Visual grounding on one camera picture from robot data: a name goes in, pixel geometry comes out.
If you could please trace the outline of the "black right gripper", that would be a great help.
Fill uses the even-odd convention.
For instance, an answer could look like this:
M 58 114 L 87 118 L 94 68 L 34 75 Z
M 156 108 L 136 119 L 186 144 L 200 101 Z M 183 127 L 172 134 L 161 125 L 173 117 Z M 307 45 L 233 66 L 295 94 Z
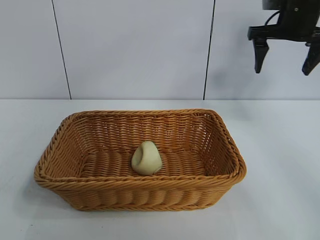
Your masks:
M 248 40 L 253 40 L 254 70 L 261 72 L 264 59 L 269 51 L 266 39 L 306 42 L 312 37 L 320 17 L 318 0 L 264 0 L 263 10 L 277 10 L 275 24 L 250 26 Z M 308 76 L 320 63 L 320 44 L 312 43 L 302 66 L 302 72 Z

